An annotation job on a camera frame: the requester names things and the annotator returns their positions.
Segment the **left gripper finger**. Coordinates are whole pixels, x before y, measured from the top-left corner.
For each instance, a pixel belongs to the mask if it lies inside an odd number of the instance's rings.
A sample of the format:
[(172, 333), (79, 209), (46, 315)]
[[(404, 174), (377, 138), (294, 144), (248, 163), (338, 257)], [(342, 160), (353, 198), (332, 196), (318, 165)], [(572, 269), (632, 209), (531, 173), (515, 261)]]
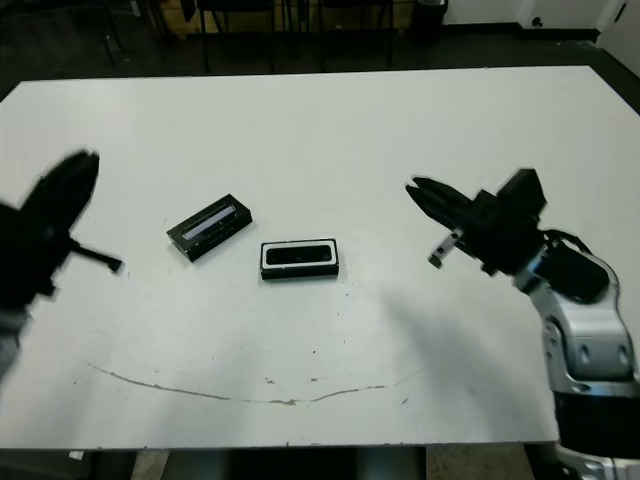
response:
[(99, 173), (98, 154), (72, 154), (47, 174), (46, 218), (70, 230), (89, 204)]
[(40, 177), (20, 210), (48, 220), (77, 220), (93, 195), (93, 153), (79, 150)]

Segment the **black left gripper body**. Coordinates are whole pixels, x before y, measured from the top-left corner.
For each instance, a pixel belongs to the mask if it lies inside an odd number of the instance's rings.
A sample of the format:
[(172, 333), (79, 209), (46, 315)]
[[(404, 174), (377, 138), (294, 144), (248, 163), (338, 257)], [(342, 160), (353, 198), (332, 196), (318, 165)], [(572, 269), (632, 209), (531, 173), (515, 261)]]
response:
[(117, 274), (123, 261), (82, 246), (72, 238), (71, 224), (1, 205), (1, 307), (18, 310), (38, 295), (50, 297), (52, 277), (72, 255), (105, 265)]

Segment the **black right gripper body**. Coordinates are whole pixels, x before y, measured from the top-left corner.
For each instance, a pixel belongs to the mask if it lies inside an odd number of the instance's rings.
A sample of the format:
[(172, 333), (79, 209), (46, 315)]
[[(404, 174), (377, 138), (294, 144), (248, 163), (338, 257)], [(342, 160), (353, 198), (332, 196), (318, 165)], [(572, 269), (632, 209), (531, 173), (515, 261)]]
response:
[(479, 261), (489, 275), (515, 275), (542, 246), (538, 223), (544, 194), (482, 190), (471, 200), (471, 209), (450, 230), (457, 235), (455, 247)]

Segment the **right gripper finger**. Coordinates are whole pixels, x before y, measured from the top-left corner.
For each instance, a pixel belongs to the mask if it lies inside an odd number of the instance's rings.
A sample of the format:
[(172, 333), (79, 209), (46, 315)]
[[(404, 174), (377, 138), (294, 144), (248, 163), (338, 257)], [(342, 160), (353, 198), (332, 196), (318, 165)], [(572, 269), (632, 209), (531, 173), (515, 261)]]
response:
[(412, 178), (412, 199), (429, 216), (467, 213), (472, 200), (453, 187), (429, 177)]
[[(412, 186), (406, 186), (405, 189), (412, 199)], [(459, 220), (460, 215), (455, 215), (455, 216), (445, 216), (445, 215), (438, 215), (438, 214), (434, 216), (429, 216), (428, 214), (426, 215), (449, 230), (455, 230), (460, 224), (460, 220)]]

